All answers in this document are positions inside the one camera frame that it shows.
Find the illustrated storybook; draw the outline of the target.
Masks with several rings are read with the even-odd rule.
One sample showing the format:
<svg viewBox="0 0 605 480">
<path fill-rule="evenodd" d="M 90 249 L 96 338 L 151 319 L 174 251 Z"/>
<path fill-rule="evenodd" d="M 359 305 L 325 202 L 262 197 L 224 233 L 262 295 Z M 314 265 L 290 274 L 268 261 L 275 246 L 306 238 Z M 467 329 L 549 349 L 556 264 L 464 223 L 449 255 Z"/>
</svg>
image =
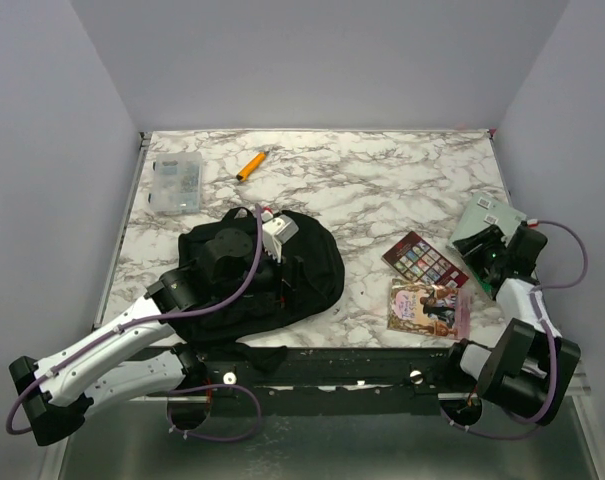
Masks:
<svg viewBox="0 0 605 480">
<path fill-rule="evenodd" d="M 472 293 L 466 288 L 393 279 L 387 328 L 461 340 L 470 335 L 471 304 Z"/>
</svg>

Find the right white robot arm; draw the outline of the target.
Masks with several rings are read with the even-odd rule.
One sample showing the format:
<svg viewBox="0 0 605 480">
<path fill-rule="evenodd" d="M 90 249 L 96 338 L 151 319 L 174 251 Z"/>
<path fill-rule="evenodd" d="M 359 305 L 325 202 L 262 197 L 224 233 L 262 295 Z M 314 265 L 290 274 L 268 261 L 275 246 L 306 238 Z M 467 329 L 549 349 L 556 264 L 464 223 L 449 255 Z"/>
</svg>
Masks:
<svg viewBox="0 0 605 480">
<path fill-rule="evenodd" d="M 509 321 L 492 348 L 469 340 L 454 344 L 442 379 L 475 393 L 513 418 L 537 426 L 556 416 L 581 357 L 580 347 L 562 337 L 546 310 L 547 289 L 533 277 L 548 238 L 539 220 L 524 220 L 511 236 L 495 224 L 453 242 L 471 272 Z"/>
</svg>

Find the black student backpack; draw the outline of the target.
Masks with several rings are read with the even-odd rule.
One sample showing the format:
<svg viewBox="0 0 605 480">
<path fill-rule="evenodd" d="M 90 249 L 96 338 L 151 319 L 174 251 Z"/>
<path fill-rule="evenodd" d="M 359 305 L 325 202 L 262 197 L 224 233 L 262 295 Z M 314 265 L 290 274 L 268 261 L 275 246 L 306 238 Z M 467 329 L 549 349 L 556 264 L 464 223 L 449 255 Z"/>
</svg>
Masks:
<svg viewBox="0 0 605 480">
<path fill-rule="evenodd" d="M 333 235 L 316 219 L 283 210 L 258 224 L 229 210 L 219 221 L 178 238 L 178 290 L 183 310 L 198 316 L 173 320 L 177 335 L 201 352 L 223 351 L 264 372 L 287 350 L 272 353 L 241 343 L 322 313 L 340 299 L 345 266 Z"/>
</svg>

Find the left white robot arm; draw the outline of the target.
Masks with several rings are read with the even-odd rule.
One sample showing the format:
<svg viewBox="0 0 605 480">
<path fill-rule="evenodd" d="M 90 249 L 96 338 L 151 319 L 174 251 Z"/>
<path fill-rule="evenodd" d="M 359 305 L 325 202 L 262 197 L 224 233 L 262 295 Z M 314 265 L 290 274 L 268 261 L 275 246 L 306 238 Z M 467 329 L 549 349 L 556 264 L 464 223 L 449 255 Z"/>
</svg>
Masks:
<svg viewBox="0 0 605 480">
<path fill-rule="evenodd" d="M 181 361 L 175 352 L 142 363 L 131 357 L 174 335 L 178 324 L 228 314 L 241 300 L 254 298 L 260 263 L 280 268 L 283 246 L 299 227 L 288 215 L 252 226 L 255 235 L 219 226 L 195 260 L 166 273 L 114 320 L 54 355 L 12 362 L 18 397 L 5 422 L 7 433 L 31 433 L 47 446 L 73 434 L 88 413 L 110 401 L 174 388 L 196 393 L 204 380 L 199 365 Z"/>
</svg>

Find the pale green book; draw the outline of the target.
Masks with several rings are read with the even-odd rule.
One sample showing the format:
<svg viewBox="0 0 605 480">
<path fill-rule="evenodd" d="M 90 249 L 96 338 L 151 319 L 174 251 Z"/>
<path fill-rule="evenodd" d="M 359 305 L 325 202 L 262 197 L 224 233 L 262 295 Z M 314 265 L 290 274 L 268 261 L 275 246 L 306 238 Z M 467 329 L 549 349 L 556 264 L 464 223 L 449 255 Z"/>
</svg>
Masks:
<svg viewBox="0 0 605 480">
<path fill-rule="evenodd" d="M 504 237 L 510 237 L 517 226 L 528 217 L 511 205 L 497 200 L 485 193 L 475 193 L 467 203 L 453 233 L 447 241 L 447 248 L 454 251 L 453 242 L 470 237 L 496 225 Z"/>
</svg>

